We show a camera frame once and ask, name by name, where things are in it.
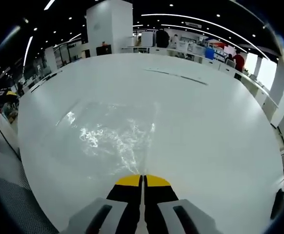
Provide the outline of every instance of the ceiling light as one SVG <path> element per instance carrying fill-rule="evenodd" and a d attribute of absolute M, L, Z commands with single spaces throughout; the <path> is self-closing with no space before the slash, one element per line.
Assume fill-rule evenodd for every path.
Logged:
<path fill-rule="evenodd" d="M 49 3 L 45 6 L 44 10 L 48 10 L 50 6 L 54 3 L 55 0 L 50 0 Z"/>
<path fill-rule="evenodd" d="M 31 43 L 32 39 L 33 39 L 33 37 L 30 37 L 30 38 L 29 38 L 29 41 L 28 41 L 28 44 L 27 44 L 27 48 L 26 48 L 26 52 L 25 52 L 25 57 L 24 57 L 23 66 L 25 66 L 25 64 L 26 64 L 26 58 L 27 58 L 28 50 L 29 50 L 30 43 Z"/>
<path fill-rule="evenodd" d="M 69 41 L 75 39 L 76 37 L 79 37 L 81 35 L 81 33 L 79 33 L 77 36 L 74 36 L 73 38 L 71 38 Z"/>
<path fill-rule="evenodd" d="M 247 40 L 246 38 L 243 38 L 241 35 L 231 31 L 230 29 L 228 28 L 225 28 L 221 25 L 218 25 L 216 23 L 213 23 L 213 22 L 210 22 L 210 21 L 207 21 L 207 20 L 203 20 L 203 19 L 200 19 L 200 18 L 195 18 L 195 17 L 190 17 L 190 16 L 183 16 L 183 15 L 174 15 L 174 14 L 144 14 L 144 15 L 141 15 L 141 16 L 176 16 L 176 17 L 184 17 L 184 18 L 188 18 L 188 19 L 192 19 L 192 20 L 199 20 L 199 21 L 202 21 L 202 22 L 206 22 L 206 23 L 210 23 L 212 25 L 215 25 L 219 28 L 222 28 L 240 38 L 242 38 L 244 41 L 246 41 L 247 43 L 249 43 L 251 46 L 253 46 L 256 50 L 258 50 L 263 56 L 265 56 L 266 59 L 270 60 L 270 58 L 261 50 L 259 49 L 256 45 L 254 45 L 252 42 L 250 42 L 249 40 Z"/>
<path fill-rule="evenodd" d="M 234 44 L 234 43 L 228 41 L 227 39 L 218 37 L 218 36 L 216 36 L 216 35 L 214 35 L 214 34 L 212 34 L 212 33 L 209 33 L 209 32 L 205 32 L 205 31 L 202 31 L 202 30 L 199 30 L 199 29 L 196 29 L 196 28 L 189 28 L 189 27 L 176 26 L 176 25 L 170 25 L 170 24 L 162 24 L 162 26 L 171 26 L 171 27 L 177 27 L 177 28 L 184 28 L 184 29 L 195 30 L 195 31 L 198 31 L 198 32 L 201 32 L 201 33 L 206 33 L 206 34 L 209 34 L 209 35 L 211 35 L 211 36 L 213 36 L 213 37 L 216 37 L 216 38 L 219 38 L 219 39 L 224 40 L 224 41 L 226 41 L 226 42 L 229 42 L 230 44 L 232 44 L 232 45 L 238 47 L 238 48 L 239 48 L 240 50 L 242 50 L 243 52 L 247 53 L 246 50 L 244 50 L 243 48 L 239 47 L 238 45 L 236 45 L 236 44 Z"/>

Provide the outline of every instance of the white table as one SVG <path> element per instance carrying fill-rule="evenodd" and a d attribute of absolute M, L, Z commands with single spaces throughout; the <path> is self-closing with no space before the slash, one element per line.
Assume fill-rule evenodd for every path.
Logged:
<path fill-rule="evenodd" d="M 262 109 L 239 81 L 150 54 L 87 58 L 62 70 L 27 92 L 19 109 L 25 173 L 59 231 L 132 173 L 167 179 L 223 234 L 259 234 L 269 224 L 282 159 Z"/>

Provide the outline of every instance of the gray plastic part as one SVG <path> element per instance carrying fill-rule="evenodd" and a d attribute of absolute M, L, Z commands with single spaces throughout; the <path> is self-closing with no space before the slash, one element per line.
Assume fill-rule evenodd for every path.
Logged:
<path fill-rule="evenodd" d="M 112 207 L 104 220 L 99 234 L 114 234 L 116 232 L 119 221 L 127 206 L 126 202 L 113 201 L 104 198 L 97 198 L 89 206 L 83 208 L 69 220 L 69 225 L 61 234 L 84 234 L 89 227 L 93 218 L 97 215 L 104 205 Z"/>
<path fill-rule="evenodd" d="M 187 199 L 158 204 L 170 234 L 185 234 L 182 223 L 173 209 L 177 206 L 182 206 L 185 209 L 199 234 L 221 234 L 216 228 L 215 220 Z"/>

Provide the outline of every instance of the person in red shirt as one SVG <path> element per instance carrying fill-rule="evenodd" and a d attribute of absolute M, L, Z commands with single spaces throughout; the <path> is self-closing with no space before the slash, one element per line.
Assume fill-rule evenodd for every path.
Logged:
<path fill-rule="evenodd" d="M 236 51 L 236 56 L 233 57 L 236 62 L 235 69 L 242 72 L 245 64 L 244 58 L 240 55 L 240 51 Z"/>

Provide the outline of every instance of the black ceiling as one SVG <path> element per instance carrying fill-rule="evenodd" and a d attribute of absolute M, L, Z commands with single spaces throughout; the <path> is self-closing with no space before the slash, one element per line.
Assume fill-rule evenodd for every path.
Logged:
<path fill-rule="evenodd" d="M 28 52 L 27 62 L 31 62 L 35 57 L 40 56 L 41 48 L 45 49 L 51 45 L 59 44 L 61 39 L 67 41 L 79 33 L 86 37 L 86 27 L 83 27 L 86 24 L 84 17 L 86 9 L 100 1 L 102 0 L 55 0 L 47 11 L 43 9 L 49 0 L 0 1 L 0 43 L 14 26 L 19 25 L 21 27 L 19 32 L 8 42 L 7 46 L 0 51 L 1 70 L 8 66 L 13 66 L 19 59 L 22 64 L 28 40 L 31 36 L 33 36 L 33 40 Z M 145 28 L 147 28 L 146 25 L 148 24 L 150 28 L 153 28 L 161 23 L 184 26 L 181 22 L 189 21 L 201 24 L 204 31 L 207 31 L 206 28 L 209 28 L 208 31 L 210 33 L 222 38 L 228 39 L 232 37 L 229 40 L 235 44 L 247 44 L 244 40 L 224 29 L 200 21 L 170 16 L 142 17 L 141 14 L 166 13 L 191 16 L 222 25 L 240 34 L 257 46 L 263 46 L 279 53 L 270 32 L 267 29 L 263 29 L 263 23 L 230 0 L 128 1 L 133 3 L 133 23 L 136 24 L 139 21 Z M 259 54 L 257 50 L 251 50 L 251 52 Z"/>

